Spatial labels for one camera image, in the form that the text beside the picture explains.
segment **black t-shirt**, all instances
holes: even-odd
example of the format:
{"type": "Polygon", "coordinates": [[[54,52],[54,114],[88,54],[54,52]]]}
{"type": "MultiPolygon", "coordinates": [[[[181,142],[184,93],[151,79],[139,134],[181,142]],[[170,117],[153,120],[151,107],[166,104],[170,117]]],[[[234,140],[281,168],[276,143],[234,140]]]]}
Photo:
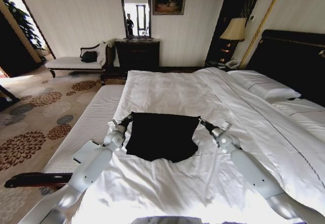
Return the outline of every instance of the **black t-shirt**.
{"type": "Polygon", "coordinates": [[[132,22],[132,20],[130,19],[130,20],[126,20],[126,23],[127,23],[127,29],[132,29],[132,26],[134,26],[134,24],[133,24],[133,22],[132,22]]]}
{"type": "Polygon", "coordinates": [[[176,163],[190,158],[198,150],[192,137],[199,116],[132,112],[132,118],[126,154],[146,161],[165,158],[176,163]]]}

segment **white wall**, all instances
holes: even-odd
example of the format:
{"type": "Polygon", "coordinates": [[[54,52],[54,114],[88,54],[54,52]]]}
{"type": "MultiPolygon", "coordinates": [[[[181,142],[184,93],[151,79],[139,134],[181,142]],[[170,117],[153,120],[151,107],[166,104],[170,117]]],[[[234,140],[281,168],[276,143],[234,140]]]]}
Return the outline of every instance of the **white wall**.
{"type": "MultiPolygon", "coordinates": [[[[57,58],[124,38],[121,0],[25,0],[57,58]]],[[[182,16],[152,16],[161,66],[202,66],[223,0],[186,0],[182,16]]]]}
{"type": "MultiPolygon", "coordinates": [[[[239,43],[234,58],[241,60],[244,56],[257,28],[262,21],[272,0],[257,0],[252,15],[254,22],[246,26],[246,39],[239,43]]],[[[325,33],[325,0],[277,0],[262,30],[278,29],[303,31],[310,33],[325,33]]],[[[247,56],[249,61],[253,55],[261,34],[247,56]]]]}

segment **white duvet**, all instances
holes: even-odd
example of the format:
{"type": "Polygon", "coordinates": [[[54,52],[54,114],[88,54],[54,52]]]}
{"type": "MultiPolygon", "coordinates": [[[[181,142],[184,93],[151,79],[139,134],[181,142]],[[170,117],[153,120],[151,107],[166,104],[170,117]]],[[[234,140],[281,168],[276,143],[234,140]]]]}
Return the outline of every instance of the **white duvet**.
{"type": "MultiPolygon", "coordinates": [[[[325,215],[324,144],[227,73],[214,68],[192,74],[130,71],[114,118],[131,111],[201,116],[215,125],[231,122],[230,133],[290,196],[325,215]]],[[[168,131],[169,125],[161,128],[162,134],[168,131]]],[[[110,167],[86,191],[73,223],[125,224],[161,215],[209,223],[293,222],[268,206],[202,126],[193,141],[199,146],[195,155],[175,164],[126,155],[125,148],[114,153],[110,167]]]]}

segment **patterned carpet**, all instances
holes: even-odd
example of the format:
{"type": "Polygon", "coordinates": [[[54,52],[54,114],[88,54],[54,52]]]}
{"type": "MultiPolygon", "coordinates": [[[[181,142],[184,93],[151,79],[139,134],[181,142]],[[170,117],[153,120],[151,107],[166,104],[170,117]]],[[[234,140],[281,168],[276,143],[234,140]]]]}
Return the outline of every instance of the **patterned carpet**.
{"type": "MultiPolygon", "coordinates": [[[[0,113],[0,223],[18,223],[47,189],[4,188],[23,172],[41,172],[101,87],[98,73],[32,73],[0,79],[21,101],[0,113]]],[[[109,79],[106,84],[124,84],[109,79]]]]}

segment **dark wooden headboard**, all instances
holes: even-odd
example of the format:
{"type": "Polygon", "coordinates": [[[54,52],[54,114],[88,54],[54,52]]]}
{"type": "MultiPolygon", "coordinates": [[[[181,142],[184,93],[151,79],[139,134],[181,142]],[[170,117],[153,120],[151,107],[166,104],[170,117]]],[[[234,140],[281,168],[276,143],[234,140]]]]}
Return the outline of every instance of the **dark wooden headboard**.
{"type": "Polygon", "coordinates": [[[267,29],[246,70],[255,70],[325,106],[325,34],[267,29]]]}

